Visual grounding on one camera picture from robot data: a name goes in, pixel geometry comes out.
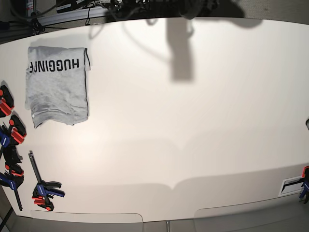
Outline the grey T-shirt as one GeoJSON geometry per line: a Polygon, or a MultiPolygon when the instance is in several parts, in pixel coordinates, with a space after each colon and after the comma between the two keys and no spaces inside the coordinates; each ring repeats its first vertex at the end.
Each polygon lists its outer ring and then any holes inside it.
{"type": "Polygon", "coordinates": [[[88,119],[89,70],[87,48],[28,48],[25,108],[35,128],[48,120],[73,126],[88,119]]]}

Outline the aluminium rail at back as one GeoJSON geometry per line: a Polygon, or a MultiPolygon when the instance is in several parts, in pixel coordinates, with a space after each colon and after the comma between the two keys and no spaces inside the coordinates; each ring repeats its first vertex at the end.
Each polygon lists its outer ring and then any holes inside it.
{"type": "Polygon", "coordinates": [[[94,7],[40,17],[38,18],[38,21],[43,26],[49,26],[70,21],[83,20],[87,18],[104,17],[107,13],[108,10],[105,8],[94,7]]]}

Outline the white label sticker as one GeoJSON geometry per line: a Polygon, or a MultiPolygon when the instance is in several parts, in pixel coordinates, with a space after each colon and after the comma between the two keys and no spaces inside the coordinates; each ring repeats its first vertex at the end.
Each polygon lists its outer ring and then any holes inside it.
{"type": "Polygon", "coordinates": [[[304,178],[301,176],[284,179],[279,191],[279,197],[300,193],[303,189],[304,178]]]}

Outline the dark object right edge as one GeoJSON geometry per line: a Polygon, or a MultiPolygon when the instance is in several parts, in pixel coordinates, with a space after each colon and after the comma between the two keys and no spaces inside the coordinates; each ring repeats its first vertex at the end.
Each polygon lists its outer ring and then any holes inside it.
{"type": "Polygon", "coordinates": [[[309,118],[306,120],[305,125],[306,125],[307,129],[309,130],[309,118]]]}

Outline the blue clamp lower left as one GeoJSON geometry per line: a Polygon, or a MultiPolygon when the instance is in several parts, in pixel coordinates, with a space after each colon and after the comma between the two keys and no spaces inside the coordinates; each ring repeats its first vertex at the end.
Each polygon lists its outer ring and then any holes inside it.
{"type": "Polygon", "coordinates": [[[3,187],[9,187],[12,191],[14,191],[18,208],[22,211],[23,207],[18,193],[18,188],[24,182],[24,171],[19,165],[22,162],[18,155],[16,146],[8,146],[4,148],[3,156],[6,171],[4,173],[0,173],[0,185],[3,187]]]}

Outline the red black clamp top left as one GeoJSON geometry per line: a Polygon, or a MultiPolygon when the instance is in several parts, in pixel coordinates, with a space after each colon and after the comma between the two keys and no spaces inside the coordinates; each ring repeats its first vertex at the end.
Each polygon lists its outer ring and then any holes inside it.
{"type": "Polygon", "coordinates": [[[6,85],[0,87],[0,117],[9,116],[14,109],[14,99],[6,85]]]}

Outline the blue bar clamp on table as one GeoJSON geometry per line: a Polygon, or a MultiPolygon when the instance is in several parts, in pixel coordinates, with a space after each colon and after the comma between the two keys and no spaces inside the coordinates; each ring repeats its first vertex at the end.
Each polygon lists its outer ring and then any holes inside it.
{"type": "Polygon", "coordinates": [[[47,211],[53,211],[54,205],[51,199],[53,199],[55,196],[61,198],[65,197],[65,192],[60,190],[62,184],[55,181],[45,182],[41,178],[33,152],[29,151],[28,156],[37,179],[37,184],[32,193],[32,199],[34,200],[34,204],[43,209],[46,209],[47,211]]]}

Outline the blue clamp right edge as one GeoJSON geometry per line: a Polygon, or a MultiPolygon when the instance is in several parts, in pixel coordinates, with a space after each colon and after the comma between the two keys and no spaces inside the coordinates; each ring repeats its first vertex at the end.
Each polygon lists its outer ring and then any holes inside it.
{"type": "Polygon", "coordinates": [[[304,199],[304,204],[309,201],[309,167],[306,166],[303,170],[303,190],[299,196],[299,199],[304,199]]]}

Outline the blue red clamp middle left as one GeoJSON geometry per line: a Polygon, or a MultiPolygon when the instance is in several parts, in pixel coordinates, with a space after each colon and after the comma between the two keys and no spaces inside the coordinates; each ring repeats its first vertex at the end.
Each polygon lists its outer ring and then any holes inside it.
{"type": "Polygon", "coordinates": [[[2,125],[0,128],[0,155],[9,146],[22,144],[27,135],[26,128],[17,115],[12,115],[9,120],[9,127],[2,125]]]}

